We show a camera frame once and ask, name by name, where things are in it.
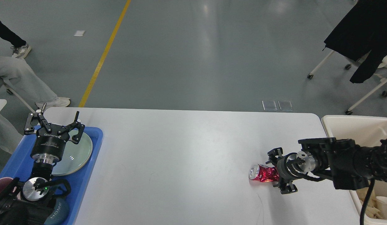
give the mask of epoxy floor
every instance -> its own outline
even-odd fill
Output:
[[[125,4],[1,0],[0,19],[33,47],[26,61],[36,75],[77,107]],[[352,84],[355,68],[344,70],[339,54],[312,80],[306,75],[328,54],[324,39],[353,5],[131,0],[85,107],[263,112],[262,100],[274,100],[291,101],[294,113],[344,114],[379,79]],[[76,30],[86,32],[74,37]],[[10,46],[0,39],[0,56],[10,56]],[[382,90],[353,115],[387,117]],[[22,132],[28,110],[4,89],[0,98],[8,101],[2,114]],[[0,163],[8,156],[1,152]]]

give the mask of black coat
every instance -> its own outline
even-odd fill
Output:
[[[350,81],[363,83],[387,55],[387,0],[360,0],[324,41],[352,60],[370,52]]]

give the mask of chair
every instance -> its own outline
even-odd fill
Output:
[[[335,51],[331,51],[330,53],[328,53],[328,55],[308,74],[308,79],[312,79],[314,77],[314,73],[328,60],[329,57],[331,57],[331,55],[334,53]],[[353,61],[349,58],[347,58],[349,60],[349,62],[351,62],[353,65],[355,66],[360,66],[362,64],[362,62],[365,60],[365,58],[368,56],[368,54],[364,55],[361,59],[359,59],[358,61]],[[349,70],[351,67],[352,67],[352,64],[347,64],[345,66],[345,70]],[[381,68],[387,68],[387,56],[384,57],[384,59],[382,60],[381,64],[378,66],[378,69],[381,69]],[[387,83],[387,77],[383,77],[381,74],[376,74],[374,73],[373,75],[376,75],[377,77],[380,78],[380,83],[375,87],[373,88],[369,93],[367,93],[365,96],[363,96],[359,101],[357,101],[355,104],[353,104],[351,107],[349,107],[346,111],[345,111],[345,114],[346,115],[351,115],[353,113],[353,109],[355,107],[357,107],[360,103],[362,103],[366,98],[368,98],[370,95],[372,95],[375,91],[377,91],[379,88],[381,88],[385,83]],[[381,94],[383,97],[387,97],[387,91],[383,91],[382,94]]]
[[[35,112],[35,110],[33,110],[33,108],[28,104],[28,103],[26,103],[26,101],[17,93],[17,92],[15,92],[14,91],[14,89],[13,88],[11,88],[10,87],[10,85],[9,84],[7,84],[1,77],[0,77],[0,88],[2,87],[2,86],[5,86],[6,87],[6,91],[7,91],[7,93],[9,93],[9,94],[14,94],[15,96],[17,96],[17,98],[32,112],[32,113],[34,113]]]

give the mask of white sneaker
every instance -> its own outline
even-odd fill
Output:
[[[46,102],[46,110],[50,107],[67,107],[71,103],[69,98],[57,97],[54,101]],[[44,102],[35,102],[35,105],[42,109]]]
[[[13,50],[13,58],[25,58],[31,51],[32,47],[28,43],[26,43],[24,46],[18,48],[12,46],[11,49]]]

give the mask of black cable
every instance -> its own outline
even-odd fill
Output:
[[[362,210],[360,211],[360,225],[364,225],[364,214],[366,212],[368,201],[370,200],[370,197],[371,197],[371,192],[373,191],[373,188],[374,188],[374,183],[375,183],[375,180],[371,179],[369,189],[367,191],[366,197],[364,198]]]

